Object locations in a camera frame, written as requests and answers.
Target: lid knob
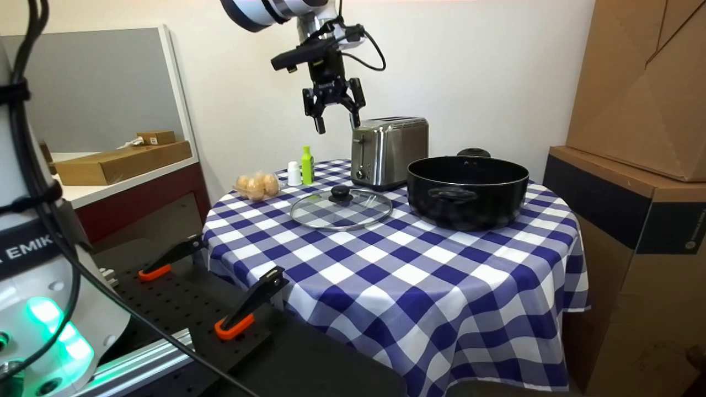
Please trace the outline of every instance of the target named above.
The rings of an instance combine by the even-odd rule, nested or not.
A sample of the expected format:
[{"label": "lid knob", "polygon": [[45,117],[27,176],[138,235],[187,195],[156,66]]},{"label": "lid knob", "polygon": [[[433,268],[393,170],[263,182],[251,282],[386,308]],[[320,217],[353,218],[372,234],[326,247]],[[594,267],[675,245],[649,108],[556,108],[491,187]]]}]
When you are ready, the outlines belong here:
[{"label": "lid knob", "polygon": [[331,197],[328,198],[334,203],[345,203],[353,199],[351,188],[348,186],[334,186],[331,188]]}]

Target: white wall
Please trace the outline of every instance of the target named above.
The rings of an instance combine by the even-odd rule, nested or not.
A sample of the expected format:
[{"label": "white wall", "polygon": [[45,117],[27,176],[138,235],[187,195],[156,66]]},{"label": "white wall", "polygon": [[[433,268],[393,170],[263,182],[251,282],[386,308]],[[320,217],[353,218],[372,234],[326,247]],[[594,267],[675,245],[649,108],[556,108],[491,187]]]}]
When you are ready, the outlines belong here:
[{"label": "white wall", "polygon": [[[549,146],[564,143],[594,0],[345,0],[348,23],[376,38],[388,70],[347,60],[368,106],[363,118],[423,116],[432,155],[481,147],[542,180]],[[342,107],[325,112],[318,136],[304,116],[306,68],[289,75],[270,58],[297,44],[295,22],[258,34],[232,23],[218,0],[51,1],[48,31],[165,23],[213,200],[245,172],[278,170],[312,146],[315,158],[347,158]],[[21,33],[24,1],[0,2],[0,30]],[[371,46],[354,50],[378,62]]]}]

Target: white bottle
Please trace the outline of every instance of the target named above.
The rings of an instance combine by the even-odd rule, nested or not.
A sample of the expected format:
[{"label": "white bottle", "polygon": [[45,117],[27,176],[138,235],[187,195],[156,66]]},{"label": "white bottle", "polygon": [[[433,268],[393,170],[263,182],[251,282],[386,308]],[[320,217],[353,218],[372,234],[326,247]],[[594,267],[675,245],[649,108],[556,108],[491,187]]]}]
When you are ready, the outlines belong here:
[{"label": "white bottle", "polygon": [[301,168],[296,161],[290,161],[287,167],[287,184],[290,186],[301,185]]}]

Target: pot lid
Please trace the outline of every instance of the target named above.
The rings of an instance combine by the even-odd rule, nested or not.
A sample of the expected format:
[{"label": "pot lid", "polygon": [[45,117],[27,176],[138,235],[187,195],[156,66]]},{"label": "pot lid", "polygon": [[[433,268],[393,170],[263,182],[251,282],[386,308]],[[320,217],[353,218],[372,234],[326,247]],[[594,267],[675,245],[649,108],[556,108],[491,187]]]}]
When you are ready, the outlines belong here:
[{"label": "pot lid", "polygon": [[292,219],[322,230],[353,230],[387,218],[392,201],[373,191],[334,186],[330,191],[306,196],[292,206]]}]

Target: pot handle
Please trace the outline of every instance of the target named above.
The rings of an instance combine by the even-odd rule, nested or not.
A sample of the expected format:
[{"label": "pot handle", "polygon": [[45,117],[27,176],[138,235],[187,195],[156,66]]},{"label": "pot handle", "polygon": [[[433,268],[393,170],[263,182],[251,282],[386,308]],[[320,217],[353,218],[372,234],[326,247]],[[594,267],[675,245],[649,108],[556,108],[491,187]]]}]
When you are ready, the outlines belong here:
[{"label": "pot handle", "polygon": [[441,199],[452,201],[456,204],[463,204],[477,199],[478,193],[460,187],[438,187],[435,189],[429,189],[429,196],[433,199]]}]

